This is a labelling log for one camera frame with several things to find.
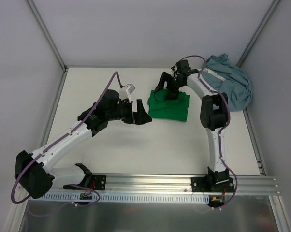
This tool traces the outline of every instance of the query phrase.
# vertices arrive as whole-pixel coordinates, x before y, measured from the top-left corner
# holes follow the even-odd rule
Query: white wall
[[[198,54],[236,63],[272,0],[35,0],[67,65],[170,67]]]
[[[291,220],[291,0],[279,5],[243,68],[254,87],[248,112]]]
[[[0,231],[16,155],[38,146],[61,70],[23,0],[0,0]]]

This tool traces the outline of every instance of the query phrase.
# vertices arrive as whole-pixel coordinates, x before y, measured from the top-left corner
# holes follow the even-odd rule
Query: green cloth
[[[162,89],[157,93],[151,91],[150,97],[147,100],[149,105],[149,115],[152,118],[162,118],[186,122],[188,118],[189,98],[184,92],[179,93],[176,100],[165,100],[168,94],[167,89]]]

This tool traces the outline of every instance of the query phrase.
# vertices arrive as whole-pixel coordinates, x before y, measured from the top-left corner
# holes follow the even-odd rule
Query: white panel
[[[0,231],[12,204],[15,158],[37,147],[60,73],[25,2],[0,0]]]
[[[35,0],[67,65],[169,67],[227,53],[236,63],[272,0]]]
[[[249,115],[291,219],[291,0],[283,0],[243,68],[252,80]]]
[[[136,90],[131,99],[142,99],[148,111],[147,99],[161,73],[168,69],[140,68],[69,68],[50,140],[67,129],[100,96],[112,73],[118,70],[122,84],[132,83]],[[110,89],[118,90],[117,80]],[[209,165],[209,145],[206,130],[200,122],[201,100],[188,87],[191,95],[186,123],[154,119],[137,126],[121,121],[85,141],[63,158],[57,167],[82,162],[98,173],[132,174],[206,174]],[[243,112],[231,114],[226,129],[226,159],[236,174],[259,175],[255,154]]]

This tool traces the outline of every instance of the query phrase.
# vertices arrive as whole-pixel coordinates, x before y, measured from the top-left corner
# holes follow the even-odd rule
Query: blue cloth
[[[230,111],[244,110],[252,99],[252,84],[245,72],[232,64],[226,54],[211,56],[206,66],[226,79],[222,81],[212,74],[202,72],[203,78],[212,88],[227,94]]]

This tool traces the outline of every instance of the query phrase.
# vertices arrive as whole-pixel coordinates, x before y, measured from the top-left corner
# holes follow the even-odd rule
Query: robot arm
[[[167,82],[166,88],[169,90],[169,93],[165,99],[177,99],[179,88],[188,86],[202,100],[200,120],[208,134],[210,163],[208,174],[199,182],[197,187],[201,190],[221,191],[229,181],[232,181],[229,177],[229,170],[224,165],[226,162],[224,127],[228,121],[228,112],[221,96],[224,96],[227,102],[227,95],[225,93],[220,95],[212,89],[203,77],[198,75],[199,71],[197,69],[192,70],[189,67],[187,60],[181,60],[176,63],[173,71],[173,75],[166,72],[162,73],[154,91],[162,90],[165,82]]]
[[[120,93],[107,90],[95,110],[84,121],[91,108],[84,111],[77,120],[54,141],[28,154],[22,151],[17,155],[15,178],[35,158],[36,162],[24,173],[19,183],[32,198],[40,198],[50,188],[77,184],[88,188],[92,172],[83,164],[76,164],[69,168],[53,168],[57,162],[68,154],[78,144],[95,136],[108,126],[109,121],[122,120],[127,124],[142,125],[152,121],[143,108],[142,100],[137,100],[137,112],[132,111],[130,94],[135,87],[132,84],[121,88]]]

